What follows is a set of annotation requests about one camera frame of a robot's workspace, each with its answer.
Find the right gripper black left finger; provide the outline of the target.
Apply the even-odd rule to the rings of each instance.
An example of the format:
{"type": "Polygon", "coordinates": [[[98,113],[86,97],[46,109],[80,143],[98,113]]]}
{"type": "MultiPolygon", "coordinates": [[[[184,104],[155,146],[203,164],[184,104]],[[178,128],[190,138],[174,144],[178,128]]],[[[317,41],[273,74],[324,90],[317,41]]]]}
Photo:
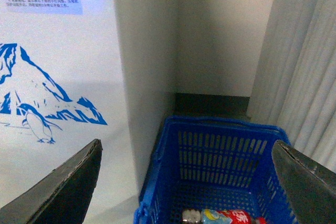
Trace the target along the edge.
{"type": "Polygon", "coordinates": [[[83,223],[97,185],[102,143],[95,139],[1,208],[1,223],[83,223]]]}

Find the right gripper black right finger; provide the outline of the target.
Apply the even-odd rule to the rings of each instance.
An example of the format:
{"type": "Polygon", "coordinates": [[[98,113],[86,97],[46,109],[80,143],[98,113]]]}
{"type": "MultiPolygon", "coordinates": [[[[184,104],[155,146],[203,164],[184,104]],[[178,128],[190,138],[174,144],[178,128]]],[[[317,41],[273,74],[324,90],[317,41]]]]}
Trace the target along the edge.
{"type": "Polygon", "coordinates": [[[284,141],[273,145],[279,182],[299,223],[335,223],[335,173],[284,141]]]}

